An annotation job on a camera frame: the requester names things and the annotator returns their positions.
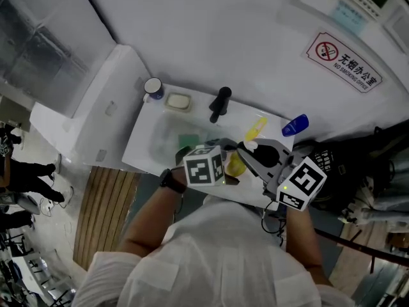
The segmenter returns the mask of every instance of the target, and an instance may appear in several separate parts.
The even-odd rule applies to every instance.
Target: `mug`
[[[164,96],[162,81],[156,77],[152,77],[145,82],[144,90],[146,92],[145,97],[149,95],[152,99],[159,100]]]

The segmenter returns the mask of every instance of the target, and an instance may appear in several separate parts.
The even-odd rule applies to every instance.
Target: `soap dish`
[[[165,107],[175,111],[188,113],[192,107],[192,98],[190,95],[171,92],[166,98]]]

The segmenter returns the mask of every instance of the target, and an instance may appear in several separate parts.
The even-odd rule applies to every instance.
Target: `no smoking sign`
[[[327,32],[316,35],[303,53],[361,93],[371,91],[383,82],[383,77],[366,60]]]

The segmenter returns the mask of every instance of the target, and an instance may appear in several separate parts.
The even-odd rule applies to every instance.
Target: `yellow object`
[[[230,156],[230,162],[227,167],[227,173],[232,177],[238,177],[246,170],[245,164],[242,162],[237,154],[237,151],[233,152]]]
[[[258,120],[258,122],[255,123],[253,127],[246,133],[244,139],[246,141],[251,141],[255,139],[266,124],[267,124],[267,118],[261,117]]]

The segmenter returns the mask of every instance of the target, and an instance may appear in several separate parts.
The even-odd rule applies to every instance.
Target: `red prohibition sign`
[[[338,49],[331,42],[321,42],[315,47],[315,53],[325,61],[333,61],[338,57]]]

